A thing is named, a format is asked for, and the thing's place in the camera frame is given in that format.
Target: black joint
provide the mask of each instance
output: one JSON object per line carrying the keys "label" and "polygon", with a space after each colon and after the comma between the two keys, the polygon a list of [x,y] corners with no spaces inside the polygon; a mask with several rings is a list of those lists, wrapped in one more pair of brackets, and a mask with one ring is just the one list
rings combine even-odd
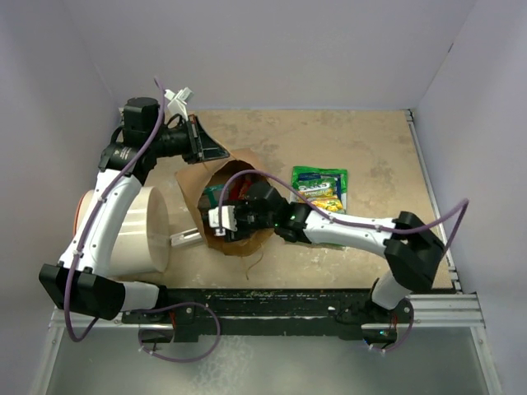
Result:
{"label": "black joint", "polygon": [[[43,265],[39,281],[59,309],[64,308],[64,295],[69,269]],[[70,306],[73,313],[102,319],[114,318],[123,307],[124,285],[105,277],[75,271]]]}
{"label": "black joint", "polygon": [[[411,212],[401,211],[394,220],[395,229],[408,230],[423,226]],[[412,235],[397,235],[385,241],[385,256],[395,280],[414,292],[426,292],[432,287],[445,245],[431,231]]]}
{"label": "black joint", "polygon": [[[122,170],[138,153],[139,148],[125,146],[116,142],[109,144],[102,152],[99,161],[99,170]],[[141,158],[128,170],[125,176],[135,176],[141,184],[144,184],[148,173],[157,164],[156,154],[153,150],[147,150]]]}
{"label": "black joint", "polygon": [[311,207],[307,204],[297,202],[288,203],[287,208],[282,210],[280,216],[277,218],[278,226],[274,228],[274,233],[290,243],[299,241],[301,243],[311,244],[311,241],[304,233],[306,227],[305,222],[311,211]]}
{"label": "black joint", "polygon": [[151,97],[134,97],[123,108],[123,142],[140,148],[150,136],[159,115],[159,103]]}

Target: white cylinder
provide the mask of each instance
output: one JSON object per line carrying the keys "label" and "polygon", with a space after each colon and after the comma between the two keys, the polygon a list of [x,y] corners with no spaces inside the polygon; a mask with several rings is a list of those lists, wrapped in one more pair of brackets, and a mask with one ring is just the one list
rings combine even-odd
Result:
{"label": "white cylinder", "polygon": [[[79,202],[77,231],[93,196],[88,191]],[[168,264],[170,237],[168,211],[159,189],[143,187],[126,213],[110,259],[108,276],[163,272]]]}

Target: white wall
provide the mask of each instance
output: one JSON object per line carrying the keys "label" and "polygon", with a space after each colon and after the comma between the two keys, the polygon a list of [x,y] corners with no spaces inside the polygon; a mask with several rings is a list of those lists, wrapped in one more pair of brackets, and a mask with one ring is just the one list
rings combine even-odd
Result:
{"label": "white wall", "polygon": [[417,107],[440,208],[471,198],[453,247],[507,394],[527,388],[527,2],[478,0]]}
{"label": "white wall", "polygon": [[417,105],[475,0],[64,0],[115,97],[194,108]]}
{"label": "white wall", "polygon": [[25,394],[53,308],[38,282],[118,121],[59,0],[0,2],[0,381]]}

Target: tan floor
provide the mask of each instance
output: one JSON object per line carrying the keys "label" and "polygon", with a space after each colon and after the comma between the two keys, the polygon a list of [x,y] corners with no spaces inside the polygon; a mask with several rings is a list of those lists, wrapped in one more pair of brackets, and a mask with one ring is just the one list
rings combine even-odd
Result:
{"label": "tan floor", "polygon": [[[291,179],[293,165],[347,169],[348,214],[387,217],[405,210],[425,222],[434,219],[402,111],[213,110],[198,116],[212,136],[230,149],[250,147],[284,180]],[[165,196],[171,233],[194,227],[174,176],[182,166],[180,158],[161,159],[147,180]],[[127,279],[172,287],[369,288],[388,270],[385,260],[370,253],[287,244],[274,235],[247,280],[245,268],[259,255],[242,261],[195,244],[172,249],[165,273]],[[452,287],[445,262],[434,287]]]}

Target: black mounting bar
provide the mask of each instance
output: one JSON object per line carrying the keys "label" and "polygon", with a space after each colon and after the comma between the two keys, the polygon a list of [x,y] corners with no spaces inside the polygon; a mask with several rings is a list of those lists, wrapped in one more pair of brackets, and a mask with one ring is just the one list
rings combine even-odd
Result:
{"label": "black mounting bar", "polygon": [[[387,343],[389,331],[366,330],[365,323],[389,326],[393,314],[398,323],[408,323],[409,302],[402,300],[393,311],[371,306],[370,292],[361,289],[161,289],[157,305],[181,302],[207,305],[220,320],[223,335],[244,336],[332,336],[343,340],[369,339]],[[214,335],[212,317],[203,309],[175,310],[174,342],[196,342],[201,335]],[[168,312],[123,316],[123,323],[170,325]],[[157,342],[168,342],[161,336]]]}

